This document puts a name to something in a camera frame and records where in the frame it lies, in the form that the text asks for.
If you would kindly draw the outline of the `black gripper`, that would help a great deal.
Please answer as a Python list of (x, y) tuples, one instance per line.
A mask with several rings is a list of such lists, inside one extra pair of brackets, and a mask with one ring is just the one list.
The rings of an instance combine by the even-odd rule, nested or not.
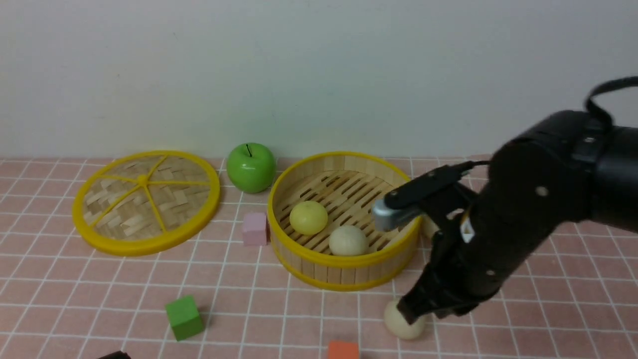
[(463, 316), (504, 284), (499, 244), (504, 228), (479, 194), (454, 184), (419, 203), (439, 227), (419, 279), (396, 308), (408, 324), (435, 314)]

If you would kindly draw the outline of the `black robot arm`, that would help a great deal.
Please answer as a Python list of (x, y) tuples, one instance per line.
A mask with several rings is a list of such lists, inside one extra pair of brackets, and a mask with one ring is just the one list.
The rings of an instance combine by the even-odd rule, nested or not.
[(463, 316), (491, 299), (563, 223), (637, 231), (637, 130), (561, 111), (508, 141), (488, 161), (479, 193), (460, 183), (477, 161), (445, 165), (386, 197), (437, 225), (429, 263), (397, 305), (412, 324)]

